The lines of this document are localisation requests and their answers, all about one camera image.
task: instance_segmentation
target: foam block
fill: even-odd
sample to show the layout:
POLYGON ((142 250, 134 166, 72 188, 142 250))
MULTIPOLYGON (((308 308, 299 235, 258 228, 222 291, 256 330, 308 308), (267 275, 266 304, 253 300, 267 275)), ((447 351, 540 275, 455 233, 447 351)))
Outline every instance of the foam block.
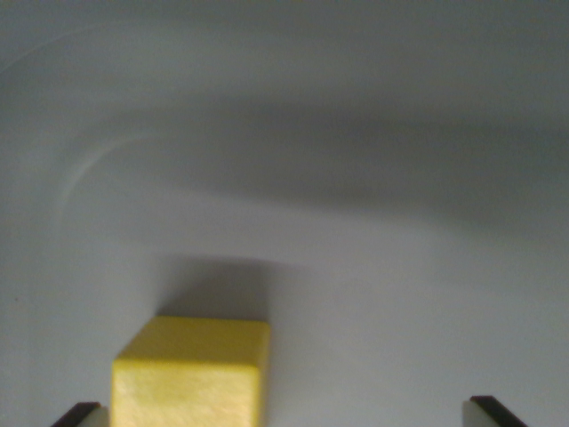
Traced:
POLYGON ((111 427, 259 427, 263 322, 153 318, 113 362, 111 427))

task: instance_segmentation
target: curved white surface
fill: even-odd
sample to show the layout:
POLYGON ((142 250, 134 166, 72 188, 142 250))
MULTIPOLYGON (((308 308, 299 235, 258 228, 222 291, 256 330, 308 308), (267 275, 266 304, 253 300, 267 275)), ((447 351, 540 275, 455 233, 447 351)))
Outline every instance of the curved white surface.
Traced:
POLYGON ((565 425, 564 36, 373 11, 36 29, 0 74, 0 424, 107 405, 112 358, 171 312, 268 318, 269 426, 450 427, 473 394, 565 425))

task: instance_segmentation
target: white surface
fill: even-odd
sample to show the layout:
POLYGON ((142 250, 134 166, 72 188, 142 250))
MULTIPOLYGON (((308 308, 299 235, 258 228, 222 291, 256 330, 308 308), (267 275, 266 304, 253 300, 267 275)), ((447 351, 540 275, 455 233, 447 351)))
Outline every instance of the white surface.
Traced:
POLYGON ((565 425, 567 8, 177 7, 0 17, 134 19, 0 75, 0 424, 167 311, 270 320, 270 426, 565 425))

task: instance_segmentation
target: yellow block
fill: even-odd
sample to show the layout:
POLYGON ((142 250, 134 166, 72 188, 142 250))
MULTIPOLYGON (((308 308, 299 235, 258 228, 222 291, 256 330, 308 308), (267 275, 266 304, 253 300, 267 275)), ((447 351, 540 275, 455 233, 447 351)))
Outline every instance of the yellow block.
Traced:
POLYGON ((111 427, 258 427, 266 323, 153 318, 113 362, 111 427))

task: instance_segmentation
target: block's top face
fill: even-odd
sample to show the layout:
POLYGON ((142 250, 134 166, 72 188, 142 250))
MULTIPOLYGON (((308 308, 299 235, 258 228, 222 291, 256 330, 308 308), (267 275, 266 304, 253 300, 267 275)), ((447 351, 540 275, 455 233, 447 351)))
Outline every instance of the block's top face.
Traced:
POLYGON ((222 363, 259 367, 267 357, 264 322, 158 316, 116 360, 222 363))

